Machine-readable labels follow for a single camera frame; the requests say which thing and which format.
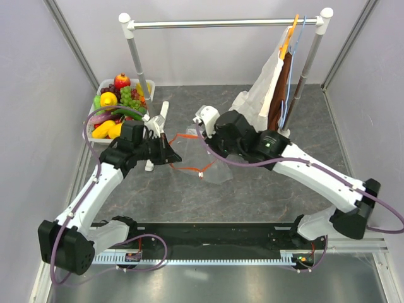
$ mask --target gray wall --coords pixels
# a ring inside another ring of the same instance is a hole
[[[331,106],[356,177],[382,184],[380,198],[404,214],[404,34],[401,0],[380,1],[329,87]],[[377,207],[372,224],[399,229]],[[386,235],[404,283],[404,236]]]
[[[28,302],[37,228],[62,210],[94,94],[45,4],[3,1],[0,17],[0,302]]]
[[[365,0],[57,0],[99,81],[125,71],[136,76],[118,16],[138,21],[291,18],[316,16],[325,7],[334,17],[313,64],[309,83],[321,83]],[[276,47],[282,27],[188,28],[135,33],[143,69],[158,85],[253,83]],[[299,79],[314,28],[307,27],[294,60]]]

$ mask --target orange hanger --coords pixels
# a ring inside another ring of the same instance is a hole
[[[296,24],[297,24],[297,20],[298,20],[298,19],[299,19],[299,14],[296,15],[295,21],[293,22],[292,27],[289,28],[288,34],[286,35],[286,39],[285,39],[284,45],[283,45],[282,47],[280,47],[280,49],[279,49],[279,50],[280,50],[280,59],[281,59],[281,60],[284,60],[284,59],[285,59],[286,51],[287,51],[287,49],[288,49],[288,45],[289,45],[290,39],[292,38],[293,33],[294,33],[294,31],[295,31],[295,28],[296,28]]]

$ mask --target plastic sheet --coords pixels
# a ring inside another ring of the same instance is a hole
[[[229,166],[201,147],[195,126],[189,126],[185,134],[176,134],[170,144],[182,157],[182,162],[170,164],[173,169],[214,184],[233,179]]]
[[[265,63],[257,81],[248,92],[238,94],[229,109],[243,114],[256,131],[268,129],[268,113],[283,66],[280,49],[284,45],[289,28],[291,27],[287,27],[283,32],[275,51]]]

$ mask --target white basket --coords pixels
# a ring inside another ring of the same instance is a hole
[[[150,99],[153,101],[153,96],[154,96],[154,91],[156,89],[156,83],[152,80],[146,80],[148,84],[150,84],[151,92],[150,92]],[[131,88],[136,88],[136,84],[139,83],[139,79],[131,79]],[[101,82],[100,87],[97,90],[97,95],[101,94],[101,88],[108,87],[110,84],[114,84],[114,79],[106,79],[103,82]],[[94,103],[91,105],[90,112],[88,114],[91,114],[94,111]],[[96,142],[101,145],[108,145],[109,143],[112,142],[112,139],[98,139],[98,138],[93,138],[93,130],[94,126],[93,125],[87,125],[87,136],[88,140],[90,142]]]

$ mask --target metal frame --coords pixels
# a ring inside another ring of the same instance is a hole
[[[329,87],[331,81],[333,81],[336,72],[338,71],[343,61],[347,57],[349,50],[353,46],[354,42],[359,36],[359,33],[362,31],[367,19],[370,17],[371,13],[373,12],[373,9],[376,7],[376,4],[378,2],[379,0],[367,0],[363,10],[360,12],[359,17],[357,18],[355,24],[353,25],[351,32],[349,33],[346,41],[344,42],[340,50],[340,53],[337,55],[330,71],[328,72],[326,78],[324,79],[324,83],[321,85],[323,87],[323,91],[325,91]]]
[[[100,83],[98,82],[97,77],[95,76],[86,57],[84,56],[83,51],[81,50],[77,40],[75,39],[73,32],[71,31],[66,19],[62,14],[61,9],[59,8],[55,0],[44,0],[44,3],[46,4],[50,13],[52,14],[56,24],[59,26],[64,38],[66,39],[66,42],[69,44],[71,50],[73,51],[74,56],[77,58],[77,61],[84,69],[88,81],[90,81],[94,90],[98,90]]]
[[[295,110],[295,105],[302,95],[306,79],[309,75],[310,68],[313,60],[316,57],[321,38],[326,32],[328,23],[333,16],[333,10],[331,8],[324,8],[320,16],[314,18],[298,19],[297,25],[302,25],[305,22],[306,25],[315,25],[317,27],[314,40],[312,42],[311,49],[307,55],[306,64],[300,76],[299,84],[295,91],[295,95],[290,102],[290,107],[285,120],[285,124],[282,127],[283,132],[288,132],[288,126],[290,124],[290,117]],[[163,29],[163,28],[206,28],[206,27],[265,27],[265,26],[290,26],[294,24],[294,19],[255,19],[255,20],[203,20],[203,21],[168,21],[168,22],[135,22],[131,20],[130,16],[126,13],[119,15],[119,22],[122,25],[124,35],[128,41],[129,49],[133,58],[133,62],[136,68],[136,72],[139,76],[140,85],[145,95],[146,104],[150,115],[153,117],[156,111],[150,100],[150,94],[146,86],[146,77],[141,66],[138,50],[136,48],[136,42],[134,40],[133,31],[144,29]]]

